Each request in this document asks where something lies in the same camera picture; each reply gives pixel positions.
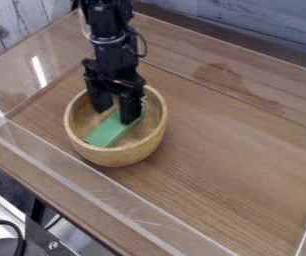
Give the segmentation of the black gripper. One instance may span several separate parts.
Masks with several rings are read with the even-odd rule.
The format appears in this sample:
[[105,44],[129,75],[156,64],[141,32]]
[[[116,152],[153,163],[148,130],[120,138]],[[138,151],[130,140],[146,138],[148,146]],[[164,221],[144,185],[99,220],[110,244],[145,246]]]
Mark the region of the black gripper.
[[145,79],[137,72],[138,59],[146,53],[138,53],[138,34],[95,37],[90,35],[94,57],[81,62],[85,72],[87,96],[93,108],[102,113],[113,106],[111,95],[120,95],[120,118],[129,125],[142,112]]

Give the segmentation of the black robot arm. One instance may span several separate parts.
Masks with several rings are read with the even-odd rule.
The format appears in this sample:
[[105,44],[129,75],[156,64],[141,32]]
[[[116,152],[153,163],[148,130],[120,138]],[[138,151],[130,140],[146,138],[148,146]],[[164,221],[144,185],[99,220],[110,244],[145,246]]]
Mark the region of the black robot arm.
[[118,96],[120,121],[129,125],[142,113],[145,79],[137,73],[137,38],[144,37],[129,25],[130,0],[79,0],[94,58],[82,60],[83,80],[94,110],[102,113]]

